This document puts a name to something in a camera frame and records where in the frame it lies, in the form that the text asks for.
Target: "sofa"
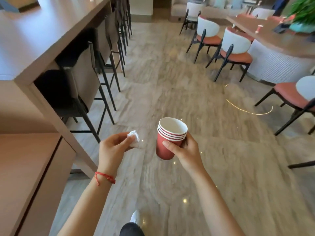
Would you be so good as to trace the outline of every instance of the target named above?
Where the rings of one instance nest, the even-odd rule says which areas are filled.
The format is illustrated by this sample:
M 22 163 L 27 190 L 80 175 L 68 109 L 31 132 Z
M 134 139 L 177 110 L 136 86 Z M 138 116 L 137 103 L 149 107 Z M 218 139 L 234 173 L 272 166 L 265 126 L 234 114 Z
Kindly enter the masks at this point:
M 232 0 L 225 0 L 225 8 L 213 7 L 215 0 L 208 0 L 207 6 L 201 14 L 208 19 L 225 19 L 226 16 L 236 16 L 247 11 L 247 6 L 242 5 L 242 9 L 231 9 Z M 171 22 L 183 22 L 186 14 L 187 0 L 172 0 Z

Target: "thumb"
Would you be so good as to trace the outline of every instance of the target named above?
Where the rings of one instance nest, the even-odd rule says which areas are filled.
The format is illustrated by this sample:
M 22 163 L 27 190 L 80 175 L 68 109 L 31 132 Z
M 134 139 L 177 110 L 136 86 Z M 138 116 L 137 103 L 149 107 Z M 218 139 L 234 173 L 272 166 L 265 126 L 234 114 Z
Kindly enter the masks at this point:
M 163 145 L 177 156 L 181 154 L 183 151 L 183 148 L 180 148 L 179 146 L 169 141 L 163 141 Z
M 126 139 L 123 140 L 118 145 L 125 151 L 130 146 L 130 144 L 134 142 L 135 138 L 136 138 L 135 135 L 131 135 L 129 137 L 126 137 Z

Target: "red string bracelet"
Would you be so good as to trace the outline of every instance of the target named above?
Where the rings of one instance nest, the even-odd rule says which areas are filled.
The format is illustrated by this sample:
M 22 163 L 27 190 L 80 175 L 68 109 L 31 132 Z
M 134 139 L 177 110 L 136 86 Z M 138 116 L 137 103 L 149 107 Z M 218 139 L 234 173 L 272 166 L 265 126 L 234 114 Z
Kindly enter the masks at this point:
M 100 185 L 100 183 L 99 183 L 99 181 L 98 181 L 98 179 L 97 179 L 97 175 L 101 175 L 101 176 L 104 176 L 104 177 L 106 177 L 106 179 L 108 179 L 108 181 L 110 182 L 110 183 L 112 183 L 112 184 L 115 184 L 116 183 L 116 180 L 112 177 L 112 176 L 109 176 L 109 175 L 107 175 L 107 174 L 104 174 L 104 173 L 102 173 L 102 172 L 95 172 L 95 174 L 94 174 L 94 177 L 95 177 L 95 179 L 96 179 L 96 181 L 97 181 L 97 185 L 99 186 Z

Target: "turquoise pot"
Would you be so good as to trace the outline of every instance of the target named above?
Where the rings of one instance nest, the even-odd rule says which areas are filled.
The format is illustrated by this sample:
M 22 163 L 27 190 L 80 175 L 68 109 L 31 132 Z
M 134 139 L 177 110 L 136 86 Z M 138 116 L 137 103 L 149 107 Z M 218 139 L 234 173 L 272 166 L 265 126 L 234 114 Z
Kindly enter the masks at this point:
M 295 32 L 312 33 L 313 31 L 315 31 L 315 25 L 293 23 L 290 25 L 290 30 Z

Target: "person's left hand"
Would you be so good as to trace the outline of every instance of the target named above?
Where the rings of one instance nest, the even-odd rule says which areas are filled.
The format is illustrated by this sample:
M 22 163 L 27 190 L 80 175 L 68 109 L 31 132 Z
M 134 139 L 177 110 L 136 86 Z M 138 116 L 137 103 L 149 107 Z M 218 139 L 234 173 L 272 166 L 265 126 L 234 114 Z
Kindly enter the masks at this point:
M 132 149 L 130 144 L 135 140 L 135 136 L 127 137 L 128 133 L 114 134 L 100 142 L 98 172 L 116 177 L 124 153 Z

